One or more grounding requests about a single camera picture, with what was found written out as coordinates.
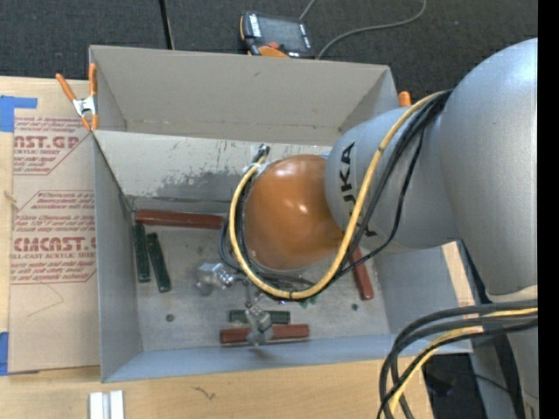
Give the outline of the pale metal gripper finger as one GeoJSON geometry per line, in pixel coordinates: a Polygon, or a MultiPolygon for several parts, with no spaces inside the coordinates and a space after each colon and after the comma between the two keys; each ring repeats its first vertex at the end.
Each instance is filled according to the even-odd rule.
{"type": "Polygon", "coordinates": [[[250,344],[259,346],[266,344],[273,337],[273,324],[268,312],[253,306],[245,310],[245,316],[250,325],[247,340],[250,344]]]}
{"type": "Polygon", "coordinates": [[[225,290],[231,288],[234,275],[221,263],[204,263],[196,269],[197,289],[203,295],[210,295],[215,289],[225,290]]]}

